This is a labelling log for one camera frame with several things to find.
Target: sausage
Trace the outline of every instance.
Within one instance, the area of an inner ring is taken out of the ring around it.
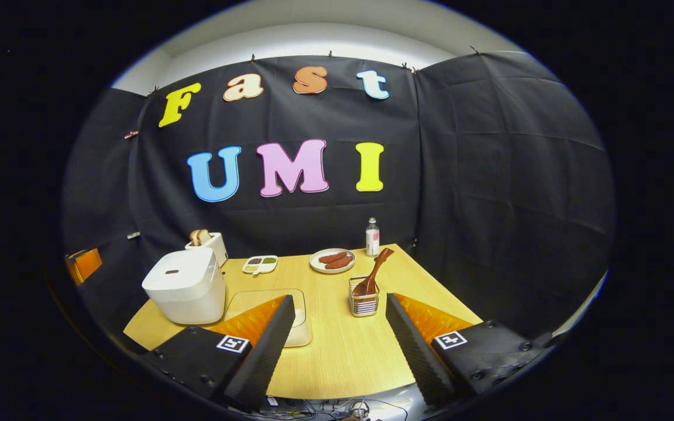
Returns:
[[[337,253],[334,255],[320,257],[319,261],[321,263],[332,263],[333,261],[338,261],[339,259],[344,258],[344,256],[347,255],[348,255],[347,251],[342,251],[341,253]]]
[[[337,261],[327,263],[324,268],[325,269],[340,269],[340,267],[348,266],[348,264],[350,264],[351,261],[353,261],[353,256],[344,256],[343,258],[341,258]]]

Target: blue letter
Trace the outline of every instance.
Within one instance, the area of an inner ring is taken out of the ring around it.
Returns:
[[[236,194],[238,190],[238,159],[236,157],[240,153],[240,146],[223,147],[217,152],[217,156],[222,158],[222,165],[225,166],[225,184],[222,187],[212,187],[209,183],[207,164],[212,159],[212,154],[201,152],[189,157],[187,164],[192,167],[192,185],[199,199],[204,202],[222,202]]]
[[[356,76],[363,80],[363,89],[366,89],[366,93],[369,94],[369,96],[376,99],[388,98],[388,92],[383,91],[379,86],[379,82],[385,83],[386,78],[382,75],[378,75],[375,70],[366,70],[365,72],[356,74]]]

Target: pink letter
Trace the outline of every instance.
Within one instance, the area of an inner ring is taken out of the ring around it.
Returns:
[[[273,197],[283,192],[275,174],[279,175],[288,192],[295,191],[301,173],[303,182],[300,184],[300,191],[305,194],[316,194],[329,189],[321,165],[321,151],[324,147],[326,142],[321,139],[304,141],[292,161],[279,143],[265,143],[257,147],[256,153],[262,155],[264,161],[264,188],[260,190],[260,194]]]

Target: wooden table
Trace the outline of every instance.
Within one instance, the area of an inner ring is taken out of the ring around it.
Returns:
[[[341,274],[321,274],[308,264],[309,255],[280,257],[269,274],[257,277],[242,271],[246,259],[229,259],[225,272],[225,306],[238,291],[298,288],[303,291],[311,343],[283,349],[267,389],[268,395],[292,399],[337,399],[376,394],[415,383],[410,368],[386,320],[386,293],[396,292],[431,304],[467,320],[482,320],[444,288],[396,244],[376,282],[379,310],[357,318],[348,305],[348,279],[367,275],[374,261],[363,249],[354,250],[356,262]],[[185,328],[168,320],[147,301],[123,330],[148,350]]]

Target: rice cooker lid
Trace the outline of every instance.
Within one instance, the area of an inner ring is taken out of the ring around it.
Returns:
[[[168,291],[191,288],[216,264],[212,249],[181,250],[163,256],[150,270],[142,288]]]

